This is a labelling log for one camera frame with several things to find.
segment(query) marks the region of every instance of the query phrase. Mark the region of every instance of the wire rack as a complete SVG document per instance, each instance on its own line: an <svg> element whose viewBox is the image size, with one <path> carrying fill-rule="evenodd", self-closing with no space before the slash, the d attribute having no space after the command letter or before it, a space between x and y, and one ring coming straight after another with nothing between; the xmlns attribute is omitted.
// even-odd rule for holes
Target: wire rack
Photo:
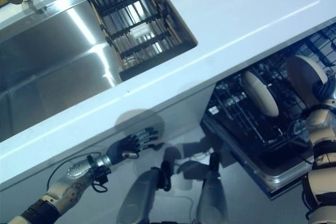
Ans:
<svg viewBox="0 0 336 224"><path fill-rule="evenodd" d="M122 70L196 43L167 0L89 0Z"/></svg>
<svg viewBox="0 0 336 224"><path fill-rule="evenodd" d="M326 27L297 43L231 75L217 83L207 111L237 136L238 141L256 155L280 148L288 141L308 142L302 112L307 105L292 87L286 61L302 55L317 62L327 74L336 71L336 24ZM279 116L261 114L241 85L241 76L251 71L275 98Z"/></svg>

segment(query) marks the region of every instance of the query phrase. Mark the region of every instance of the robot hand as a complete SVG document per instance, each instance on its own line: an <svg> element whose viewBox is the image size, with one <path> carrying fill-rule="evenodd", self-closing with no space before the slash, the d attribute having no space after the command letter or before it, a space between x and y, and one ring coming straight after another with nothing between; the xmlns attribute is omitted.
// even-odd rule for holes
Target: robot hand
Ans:
<svg viewBox="0 0 336 224"><path fill-rule="evenodd" d="M158 131L149 127L135 135L129 135L122 140L115 142L106 152L111 164L116 165L126 158L138 158L139 152L155 146L154 144L150 144L150 142L158 139L156 136L157 134Z"/></svg>

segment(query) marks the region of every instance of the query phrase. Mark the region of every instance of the black strap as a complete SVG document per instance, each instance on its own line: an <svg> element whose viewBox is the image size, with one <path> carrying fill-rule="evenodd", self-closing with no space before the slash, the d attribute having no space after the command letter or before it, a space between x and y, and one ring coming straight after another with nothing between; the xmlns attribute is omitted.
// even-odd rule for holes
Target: black strap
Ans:
<svg viewBox="0 0 336 224"><path fill-rule="evenodd" d="M336 206L336 192L318 194L316 195L316 199L323 206Z"/></svg>
<svg viewBox="0 0 336 224"><path fill-rule="evenodd" d="M327 140L317 143L316 145L314 145L313 151L314 159L324 154L336 153L336 141Z"/></svg>
<svg viewBox="0 0 336 224"><path fill-rule="evenodd" d="M87 158L87 160L88 160L88 162L89 162L89 164L90 164L90 166L91 166L92 169L97 168L95 160L93 160L93 157L91 155L87 156L86 158Z"/></svg>
<svg viewBox="0 0 336 224"><path fill-rule="evenodd" d="M313 84L312 92L314 96L320 101L323 102L326 99L330 98L333 94L336 87L336 78L335 76L330 76L326 83L322 83L322 81L318 81Z"/></svg>
<svg viewBox="0 0 336 224"><path fill-rule="evenodd" d="M60 217L60 213L50 202L39 199L21 216L31 224L53 224Z"/></svg>

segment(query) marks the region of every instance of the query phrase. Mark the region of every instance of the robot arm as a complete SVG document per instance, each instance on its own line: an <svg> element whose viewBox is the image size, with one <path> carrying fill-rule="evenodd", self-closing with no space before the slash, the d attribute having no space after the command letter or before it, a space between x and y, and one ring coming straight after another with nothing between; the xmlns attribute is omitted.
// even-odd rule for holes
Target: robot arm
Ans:
<svg viewBox="0 0 336 224"><path fill-rule="evenodd" d="M153 128L146 128L113 143L106 154L95 159L88 156L87 159L72 165L67 174L51 185L45 195L8 224L53 224L79 201L89 186L98 191L95 185L102 186L108 181L110 166L127 158L138 158L139 152L154 147L149 143L158 139L155 136L157 133Z"/></svg>
<svg viewBox="0 0 336 224"><path fill-rule="evenodd" d="M314 152L312 171L302 179L303 200L310 208L310 224L336 223L336 80L316 83L314 95L321 104L306 120Z"/></svg>

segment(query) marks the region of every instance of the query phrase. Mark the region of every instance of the sink basin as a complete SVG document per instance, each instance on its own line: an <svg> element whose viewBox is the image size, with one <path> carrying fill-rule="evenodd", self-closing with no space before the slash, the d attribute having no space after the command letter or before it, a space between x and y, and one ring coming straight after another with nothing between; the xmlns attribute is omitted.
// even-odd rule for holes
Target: sink basin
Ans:
<svg viewBox="0 0 336 224"><path fill-rule="evenodd" d="M0 39L0 141L197 45L169 0L57 0Z"/></svg>
<svg viewBox="0 0 336 224"><path fill-rule="evenodd" d="M0 141L121 82L120 67L87 2L0 47Z"/></svg>

